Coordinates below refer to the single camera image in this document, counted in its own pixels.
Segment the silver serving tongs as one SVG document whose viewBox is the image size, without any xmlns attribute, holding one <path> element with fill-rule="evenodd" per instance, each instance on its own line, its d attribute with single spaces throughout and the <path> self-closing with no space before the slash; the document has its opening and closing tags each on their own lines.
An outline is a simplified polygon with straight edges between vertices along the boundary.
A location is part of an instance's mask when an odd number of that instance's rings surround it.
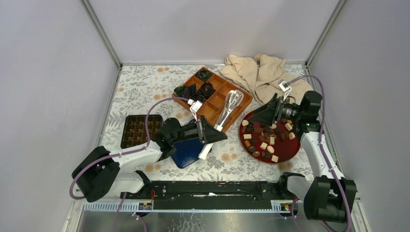
<svg viewBox="0 0 410 232">
<path fill-rule="evenodd" d="M 240 105 L 244 98 L 244 93 L 240 90 L 230 90 L 227 97 L 225 98 L 224 108 L 221 115 L 219 116 L 214 129 L 222 131 L 224 125 L 226 124 L 230 114 L 233 110 Z M 206 144 L 202 151 L 200 152 L 198 158 L 205 160 L 208 153 L 211 151 L 213 143 Z"/>
</svg>

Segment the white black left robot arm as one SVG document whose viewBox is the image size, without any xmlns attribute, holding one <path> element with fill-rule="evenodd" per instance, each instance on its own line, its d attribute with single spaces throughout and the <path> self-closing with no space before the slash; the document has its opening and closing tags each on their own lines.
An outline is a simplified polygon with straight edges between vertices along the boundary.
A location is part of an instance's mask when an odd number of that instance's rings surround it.
<svg viewBox="0 0 410 232">
<path fill-rule="evenodd" d="M 111 193 L 133 193 L 143 199 L 149 195 L 148 179 L 137 167 L 167 159 L 177 151 L 176 143 L 199 139 L 208 145 L 226 140 L 227 135 L 211 126 L 204 116 L 182 126 L 178 119 L 168 118 L 164 121 L 158 134 L 146 143 L 129 147 L 116 154 L 104 146 L 96 147 L 73 170 L 73 182 L 70 185 L 70 196 L 75 185 L 81 190 L 83 198 L 89 203 L 95 202 Z"/>
</svg>

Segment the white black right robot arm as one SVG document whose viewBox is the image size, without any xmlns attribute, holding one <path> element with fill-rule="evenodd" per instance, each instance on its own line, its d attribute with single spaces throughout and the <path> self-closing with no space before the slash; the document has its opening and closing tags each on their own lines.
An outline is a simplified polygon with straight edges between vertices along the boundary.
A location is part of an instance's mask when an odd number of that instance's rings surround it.
<svg viewBox="0 0 410 232">
<path fill-rule="evenodd" d="M 284 199 L 298 197 L 308 219 L 351 224 L 357 186 L 344 177 L 332 159 L 318 120 L 322 108 L 324 99 L 316 91 L 307 91 L 300 104 L 286 103 L 275 94 L 267 104 L 251 111 L 248 120 L 265 126 L 291 120 L 295 136 L 308 157 L 313 182 L 299 174 L 283 174 L 284 181 L 277 186 L 278 195 Z"/>
</svg>

